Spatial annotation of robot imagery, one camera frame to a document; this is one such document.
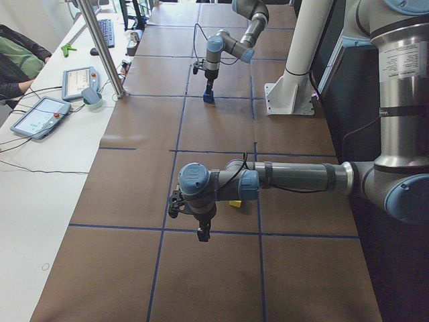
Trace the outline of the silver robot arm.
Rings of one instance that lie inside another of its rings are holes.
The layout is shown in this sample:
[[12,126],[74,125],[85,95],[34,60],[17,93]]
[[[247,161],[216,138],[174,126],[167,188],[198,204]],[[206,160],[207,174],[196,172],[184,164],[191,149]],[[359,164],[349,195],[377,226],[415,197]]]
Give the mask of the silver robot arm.
[[314,61],[322,47],[334,1],[303,1],[284,74],[265,86],[269,115],[302,115],[326,106],[326,93],[349,48],[378,56],[379,155],[348,159],[347,135],[334,137],[340,164],[230,161],[222,170],[185,165],[168,200],[170,217],[198,221],[197,236],[210,239],[219,201],[254,200],[261,189],[357,195],[390,217],[410,224],[428,222],[428,2],[346,1],[343,26],[320,80]]
[[203,101],[206,103],[214,102],[212,88],[219,75],[222,52],[227,52],[243,62],[250,63],[255,52],[254,46],[257,39],[269,21],[269,11],[263,1],[232,1],[232,9],[238,15],[248,19],[250,24],[240,40],[232,38],[225,29],[219,30],[215,35],[208,38],[206,58],[203,62],[204,76],[207,79]]

